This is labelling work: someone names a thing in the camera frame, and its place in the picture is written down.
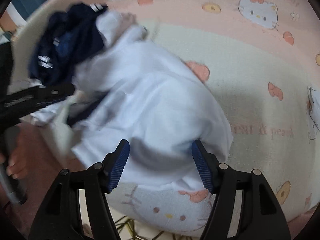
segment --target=cat eye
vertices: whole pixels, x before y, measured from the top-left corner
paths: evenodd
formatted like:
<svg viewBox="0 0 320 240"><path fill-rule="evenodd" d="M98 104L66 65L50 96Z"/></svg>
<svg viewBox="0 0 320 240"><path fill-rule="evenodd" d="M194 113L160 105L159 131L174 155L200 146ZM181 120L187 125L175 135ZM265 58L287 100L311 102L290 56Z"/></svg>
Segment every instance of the cat eye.
<svg viewBox="0 0 320 240"><path fill-rule="evenodd" d="M160 211L160 208L158 208L158 207L155 207L155 208L153 209L153 212L156 213L156 214L159 213L159 211Z"/></svg>

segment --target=white flower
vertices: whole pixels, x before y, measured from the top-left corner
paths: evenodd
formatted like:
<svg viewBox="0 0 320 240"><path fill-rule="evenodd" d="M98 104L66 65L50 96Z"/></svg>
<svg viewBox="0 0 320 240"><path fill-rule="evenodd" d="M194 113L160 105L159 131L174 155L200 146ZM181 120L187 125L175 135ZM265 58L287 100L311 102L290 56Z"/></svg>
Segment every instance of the white flower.
<svg viewBox="0 0 320 240"><path fill-rule="evenodd" d="M292 13L290 13L292 20L297 22L300 18L300 15L298 13L296 13L295 11L293 11Z"/></svg>

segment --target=ribbed blue pad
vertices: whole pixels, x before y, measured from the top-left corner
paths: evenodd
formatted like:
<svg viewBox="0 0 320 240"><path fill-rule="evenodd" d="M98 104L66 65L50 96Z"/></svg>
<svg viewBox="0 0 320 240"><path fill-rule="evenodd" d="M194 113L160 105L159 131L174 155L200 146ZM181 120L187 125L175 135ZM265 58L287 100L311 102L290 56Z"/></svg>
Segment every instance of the ribbed blue pad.
<svg viewBox="0 0 320 240"><path fill-rule="evenodd" d="M127 163L128 157L130 152L130 145L129 142L126 142L124 147L122 148L122 151L113 166L111 172L110 172L110 181L108 185L108 189L111 192L114 188L118 186L121 174L123 172L124 166Z"/></svg>
<svg viewBox="0 0 320 240"><path fill-rule="evenodd" d="M200 178L202 180L203 186L209 190L209 192L212 192L213 185L212 185L212 174L211 171L208 168L207 162L203 158L197 144L195 142L191 145L191 152L193 160L196 163Z"/></svg>

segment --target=hello kitty bedsheet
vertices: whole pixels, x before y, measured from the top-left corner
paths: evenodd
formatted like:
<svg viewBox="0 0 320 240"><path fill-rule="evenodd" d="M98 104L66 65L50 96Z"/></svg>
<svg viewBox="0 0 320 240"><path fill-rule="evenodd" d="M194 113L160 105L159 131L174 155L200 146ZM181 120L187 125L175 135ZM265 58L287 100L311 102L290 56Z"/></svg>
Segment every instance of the hello kitty bedsheet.
<svg viewBox="0 0 320 240"><path fill-rule="evenodd" d="M14 44L15 80L26 76L30 48L48 15L75 1L49 0L31 16ZM308 87L320 87L320 21L307 0L82 1L106 1L111 9L136 14L149 39L208 67L206 85L234 136L228 164L260 169L287 220L319 202L320 139L310 137L307 109ZM68 152L72 134L63 116L44 137L57 155ZM213 198L205 191L159 194L119 185L108 202L157 228L199 236ZM235 217L240 202L237 197ZM236 218L230 230L236 230Z"/></svg>

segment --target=cartoon cat face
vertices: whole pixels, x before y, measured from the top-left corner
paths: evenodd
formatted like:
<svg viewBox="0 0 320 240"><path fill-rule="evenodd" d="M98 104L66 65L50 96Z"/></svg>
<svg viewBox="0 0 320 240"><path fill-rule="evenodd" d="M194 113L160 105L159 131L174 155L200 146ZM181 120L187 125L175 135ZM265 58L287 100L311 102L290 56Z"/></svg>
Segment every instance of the cartoon cat face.
<svg viewBox="0 0 320 240"><path fill-rule="evenodd" d="M170 232L192 232L203 228L208 220L214 198L208 195L201 202L190 201L190 195L173 190L150 192L135 187L130 206L139 220Z"/></svg>
<svg viewBox="0 0 320 240"><path fill-rule="evenodd" d="M238 9L248 20L268 29L276 28L278 8L274 3L265 0L240 0Z"/></svg>

